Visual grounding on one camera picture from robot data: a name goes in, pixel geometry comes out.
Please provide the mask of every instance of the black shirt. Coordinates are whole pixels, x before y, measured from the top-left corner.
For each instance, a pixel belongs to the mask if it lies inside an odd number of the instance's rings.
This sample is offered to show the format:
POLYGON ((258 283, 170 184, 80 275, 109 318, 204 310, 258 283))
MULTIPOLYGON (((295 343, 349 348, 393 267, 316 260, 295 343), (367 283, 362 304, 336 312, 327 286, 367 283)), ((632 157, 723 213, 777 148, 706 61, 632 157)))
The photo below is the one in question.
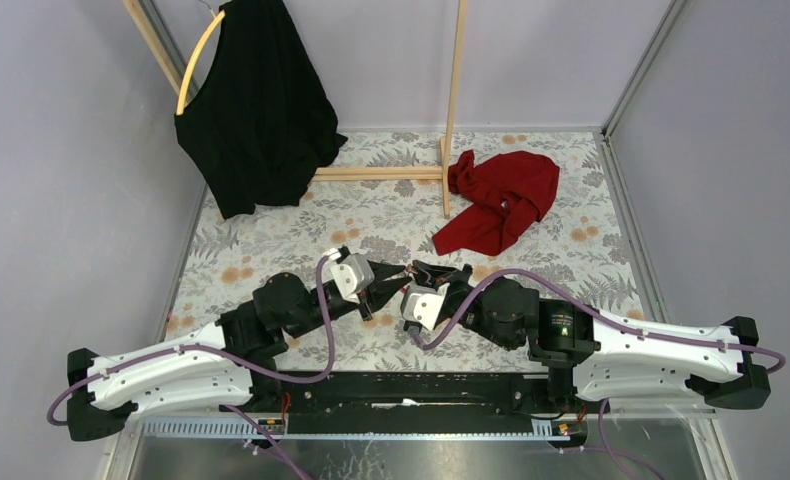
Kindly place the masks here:
POLYGON ((282 0, 221 6, 207 79, 182 115, 177 141, 224 218, 256 205, 298 205, 318 167, 346 138, 282 0))

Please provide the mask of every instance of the floral floor mat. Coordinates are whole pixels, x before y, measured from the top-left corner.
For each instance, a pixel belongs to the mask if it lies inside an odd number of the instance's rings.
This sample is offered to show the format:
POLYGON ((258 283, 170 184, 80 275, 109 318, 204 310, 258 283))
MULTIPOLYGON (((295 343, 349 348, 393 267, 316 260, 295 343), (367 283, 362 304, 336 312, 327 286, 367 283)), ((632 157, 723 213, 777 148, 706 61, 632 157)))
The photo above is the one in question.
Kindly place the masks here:
MULTIPOLYGON (((349 133, 335 166, 438 165, 439 133, 349 133)), ((313 286, 315 264, 333 246, 347 245, 370 259, 474 267, 474 281, 502 268, 539 273, 602 309, 642 318, 627 241, 616 219, 602 159, 590 133, 458 133, 454 152, 475 150, 477 163, 499 153, 547 155, 561 168, 557 199, 548 215, 497 257, 460 250, 434 252, 431 236, 447 222, 438 181, 315 182, 299 207, 257 207, 254 215, 225 221, 208 195, 196 227, 172 312, 168 338, 214 321, 251 299, 269 276, 288 271, 313 286)), ((452 215, 470 203, 451 196, 452 215)), ((533 282, 522 281, 529 286, 533 282)), ((401 296, 370 322, 359 314, 334 322, 337 370, 544 370, 524 348, 507 352, 456 328, 432 352, 416 348, 402 331, 401 296)), ((283 369, 320 369, 327 359, 323 329, 297 340, 277 357, 283 369)))

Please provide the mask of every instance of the cable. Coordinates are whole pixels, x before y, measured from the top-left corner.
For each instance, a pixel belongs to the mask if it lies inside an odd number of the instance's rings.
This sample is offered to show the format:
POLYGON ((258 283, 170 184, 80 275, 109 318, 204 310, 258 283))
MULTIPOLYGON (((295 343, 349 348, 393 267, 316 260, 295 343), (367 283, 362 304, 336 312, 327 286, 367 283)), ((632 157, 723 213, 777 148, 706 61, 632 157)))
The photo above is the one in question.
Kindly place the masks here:
POLYGON ((601 435, 601 443, 604 444, 604 451, 610 455, 610 458, 613 459, 613 462, 619 467, 619 470, 631 480, 636 480, 636 475, 632 474, 631 471, 628 470, 628 467, 624 466, 622 462, 619 461, 618 453, 610 448, 610 444, 607 442, 607 433, 604 431, 604 410, 607 408, 607 400, 607 398, 601 400, 601 406, 598 407, 598 433, 601 435))
POLYGON ((283 404, 280 407, 280 422, 283 423, 283 430, 286 430, 286 412, 289 411, 289 407, 292 405, 292 395, 289 392, 285 392, 285 397, 280 397, 280 403, 283 404))
POLYGON ((725 343, 721 340, 715 342, 709 340, 695 340, 690 338, 676 337, 673 335, 666 335, 662 333, 645 332, 644 330, 639 328, 628 327, 627 325, 623 325, 619 322, 616 322, 614 320, 605 317, 597 310, 584 304, 580 300, 576 299, 575 297, 564 291, 562 288, 558 287, 557 285, 554 285, 553 283, 541 277, 540 275, 537 275, 533 272, 529 272, 527 270, 522 270, 520 268, 509 268, 505 270, 499 270, 493 274, 490 274, 488 277, 484 278, 480 283, 477 284, 477 286, 475 286, 474 290, 469 292, 465 300, 463 300, 463 303, 461 303, 460 307, 457 308, 456 313, 454 313, 454 315, 451 317, 451 320, 448 322, 448 325, 445 326, 442 332, 439 335, 437 335, 435 339, 433 339, 430 343, 425 343, 424 340, 422 340, 422 338, 418 334, 413 335, 413 341, 416 343, 416 345, 424 351, 430 351, 438 347, 445 340, 445 338, 451 334, 451 331, 454 329, 455 326, 457 326, 457 323, 459 323, 460 319, 463 317, 463 314, 466 313, 466 309, 469 308, 472 302, 474 302, 475 298, 477 298, 480 292, 482 292, 487 286, 489 286, 489 284, 495 281, 495 279, 503 277, 504 275, 521 275, 523 277, 530 278, 531 280, 534 280, 539 284, 541 284, 542 286, 544 286, 545 288, 551 290, 552 292, 554 292, 564 300, 570 302, 575 307, 588 313, 589 315, 592 316, 592 318, 598 320, 601 323, 604 323, 605 325, 613 327, 616 330, 619 330, 620 332, 624 332, 628 335, 651 338, 654 340, 663 340, 672 343, 680 343, 683 345, 692 345, 696 347, 716 348, 720 350, 723 349, 740 350, 748 353, 757 353, 760 355, 766 355, 775 358, 778 361, 775 365, 772 365, 771 367, 768 367, 766 369, 766 371, 769 373, 777 372, 778 370, 784 368, 784 365, 786 365, 787 363, 787 359, 786 357, 784 357, 783 354, 766 348, 755 347, 752 345, 725 343))
POLYGON ((578 412, 578 419, 575 422, 575 425, 580 425, 584 418, 586 418, 586 411, 588 410, 588 405, 586 403, 583 404, 580 411, 578 412))
MULTIPOLYGON (((321 316, 322 319, 324 320, 324 331, 327 334, 327 350, 328 350, 327 365, 325 365, 324 370, 322 370, 321 373, 318 373, 311 377, 293 377, 290 375, 285 375, 282 373, 274 372, 272 370, 268 370, 259 365, 251 363, 243 358, 237 357, 236 355, 227 353, 224 350, 208 347, 206 345, 181 345, 179 348, 179 352, 198 351, 198 352, 211 353, 226 358, 239 366, 245 367, 249 370, 253 370, 259 373, 260 375, 265 375, 267 377, 275 378, 277 380, 281 380, 289 383, 310 384, 310 383, 318 382, 320 380, 324 380, 325 378, 327 378, 328 375, 330 375, 330 372, 333 371, 333 365, 336 363, 336 340, 333 336, 333 325, 331 324, 331 320, 330 320, 330 312, 327 310, 327 299, 325 298, 324 295, 324 283, 322 282, 322 271, 324 270, 324 265, 328 262, 328 260, 329 257, 322 257, 322 259, 319 260, 318 265, 316 265, 316 294, 318 296, 318 302, 321 307, 321 316)), ((114 373, 118 373, 121 370, 124 370, 125 368, 132 367, 133 365, 138 365, 148 360, 153 360, 155 358, 164 357, 166 355, 172 355, 172 354, 175 355, 179 354, 178 350, 175 350, 174 348, 166 348, 165 350, 159 350, 157 352, 142 355, 141 357, 136 357, 134 359, 127 360, 126 362, 121 362, 115 366, 108 368, 106 374, 107 376, 109 376, 114 373)), ((59 405, 72 393, 76 392, 80 388, 83 388, 84 386, 96 380, 100 380, 101 378, 103 378, 103 375, 101 375, 100 373, 90 375, 84 378, 83 380, 76 382, 74 385, 71 385, 70 387, 65 389, 65 391, 59 394, 59 396, 56 397, 56 400, 54 400, 53 403, 51 404, 50 408, 48 408, 48 412, 47 412, 48 423, 56 427, 63 427, 68 425, 67 421, 57 420, 56 418, 54 418, 54 413, 56 413, 57 407, 59 407, 59 405)))
POLYGON ((257 422, 254 421, 254 419, 249 417, 247 414, 245 414, 245 412, 239 410, 235 406, 225 405, 224 407, 230 410, 231 412, 235 413, 236 415, 242 417, 242 419, 248 422, 252 427, 254 427, 254 429, 256 429, 256 431, 259 432, 260 435, 265 437, 265 439, 268 440, 268 443, 270 443, 272 448, 274 448, 274 450, 277 452, 277 455, 279 455, 280 458, 283 460, 283 463, 285 463, 286 465, 289 466, 289 468, 294 470, 295 474, 298 475, 298 478, 302 480, 312 480, 312 477, 310 477, 309 474, 307 474, 307 472, 301 470, 301 468, 298 465, 296 465, 295 462, 293 462, 288 455, 286 455, 283 449, 280 448, 280 445, 277 444, 277 440, 275 440, 274 437, 272 437, 271 434, 268 433, 268 430, 262 428, 257 422))

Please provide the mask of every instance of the clothes hanger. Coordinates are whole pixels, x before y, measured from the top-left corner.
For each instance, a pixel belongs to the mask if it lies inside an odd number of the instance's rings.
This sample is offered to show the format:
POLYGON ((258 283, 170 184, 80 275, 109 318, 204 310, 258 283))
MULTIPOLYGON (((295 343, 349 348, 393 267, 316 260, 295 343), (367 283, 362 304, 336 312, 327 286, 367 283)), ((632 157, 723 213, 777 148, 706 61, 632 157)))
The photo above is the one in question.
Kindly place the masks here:
POLYGON ((195 50, 192 52, 192 57, 189 59, 189 63, 186 65, 186 72, 183 74, 183 80, 180 82, 180 95, 177 96, 176 115, 183 115, 183 110, 186 109, 186 94, 189 92, 189 84, 192 83, 192 74, 195 73, 195 65, 198 64, 198 58, 201 57, 201 52, 204 50, 204 46, 207 44, 207 40, 209 40, 212 32, 214 32, 216 27, 218 27, 218 24, 224 20, 224 10, 218 12, 216 15, 212 8, 210 8, 210 13, 212 13, 213 16, 212 22, 210 22, 206 31, 203 35, 201 35, 201 38, 195 45, 195 50))

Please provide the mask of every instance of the red cloth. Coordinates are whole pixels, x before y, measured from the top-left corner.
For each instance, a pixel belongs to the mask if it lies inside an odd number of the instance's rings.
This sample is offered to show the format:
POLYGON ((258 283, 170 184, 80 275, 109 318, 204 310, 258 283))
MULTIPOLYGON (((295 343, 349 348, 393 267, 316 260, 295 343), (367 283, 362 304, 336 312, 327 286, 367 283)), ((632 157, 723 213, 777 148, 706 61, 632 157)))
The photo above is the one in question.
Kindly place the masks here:
POLYGON ((436 253, 465 248, 498 255, 542 220, 557 196, 560 167, 544 155, 513 152, 474 166, 474 151, 448 169, 448 186, 474 205, 433 236, 436 253))

